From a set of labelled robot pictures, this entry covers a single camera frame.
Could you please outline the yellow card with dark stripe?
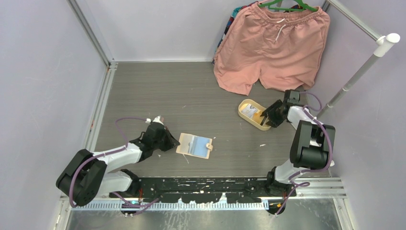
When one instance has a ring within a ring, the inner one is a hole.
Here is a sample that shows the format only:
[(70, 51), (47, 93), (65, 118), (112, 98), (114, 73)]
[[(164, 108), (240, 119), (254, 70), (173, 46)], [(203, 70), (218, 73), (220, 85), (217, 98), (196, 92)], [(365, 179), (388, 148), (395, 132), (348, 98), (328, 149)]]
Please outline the yellow card with dark stripe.
[(262, 111), (257, 111), (254, 115), (253, 115), (253, 120), (254, 122), (256, 122), (257, 124), (259, 124), (260, 126), (263, 126), (266, 123), (268, 116), (267, 114), (263, 115)]

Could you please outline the beige leather card holder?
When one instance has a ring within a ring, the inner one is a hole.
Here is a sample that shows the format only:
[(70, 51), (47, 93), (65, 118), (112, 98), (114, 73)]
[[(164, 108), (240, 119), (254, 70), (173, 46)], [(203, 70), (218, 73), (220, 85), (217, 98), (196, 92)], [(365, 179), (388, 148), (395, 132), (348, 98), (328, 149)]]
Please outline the beige leather card holder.
[(209, 159), (210, 153), (213, 151), (212, 141), (211, 138), (181, 133), (176, 153)]

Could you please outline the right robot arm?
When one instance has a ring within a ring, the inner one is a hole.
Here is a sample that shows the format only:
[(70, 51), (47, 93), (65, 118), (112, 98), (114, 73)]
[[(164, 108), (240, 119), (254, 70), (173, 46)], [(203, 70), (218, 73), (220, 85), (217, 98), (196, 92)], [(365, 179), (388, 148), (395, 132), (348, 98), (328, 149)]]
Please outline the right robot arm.
[(295, 180), (304, 174), (324, 172), (332, 164), (336, 130), (310, 113), (312, 108), (302, 100), (304, 95), (306, 92), (287, 90), (283, 100), (277, 100), (260, 114), (272, 128), (288, 122), (295, 129), (289, 159), (267, 174), (265, 191), (273, 197), (293, 191)]

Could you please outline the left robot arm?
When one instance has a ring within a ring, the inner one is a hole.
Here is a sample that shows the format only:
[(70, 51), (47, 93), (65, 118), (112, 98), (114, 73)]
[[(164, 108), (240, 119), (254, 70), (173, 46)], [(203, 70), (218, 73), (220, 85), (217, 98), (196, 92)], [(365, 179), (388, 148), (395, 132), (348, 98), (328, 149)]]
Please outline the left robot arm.
[(152, 121), (138, 138), (121, 147), (102, 152), (79, 150), (57, 178), (56, 187), (69, 197), (72, 207), (85, 206), (106, 194), (133, 198), (140, 194), (139, 177), (123, 166), (179, 145), (162, 122)]

